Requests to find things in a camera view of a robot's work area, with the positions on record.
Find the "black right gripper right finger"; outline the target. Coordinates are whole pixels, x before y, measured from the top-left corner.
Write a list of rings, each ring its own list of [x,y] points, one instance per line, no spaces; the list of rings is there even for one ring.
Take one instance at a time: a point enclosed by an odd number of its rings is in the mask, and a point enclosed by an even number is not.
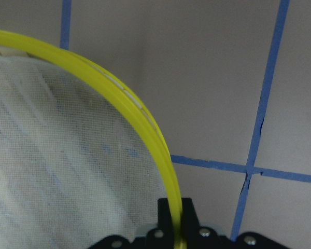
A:
[[[191,198],[182,198],[182,229],[197,230],[200,226],[199,219]]]

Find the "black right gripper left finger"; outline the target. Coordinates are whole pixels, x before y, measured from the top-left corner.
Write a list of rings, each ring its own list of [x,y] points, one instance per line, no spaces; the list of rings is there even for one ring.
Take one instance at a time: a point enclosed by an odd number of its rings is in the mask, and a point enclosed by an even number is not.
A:
[[[172,216],[167,198],[158,199],[158,228],[162,231],[173,231]]]

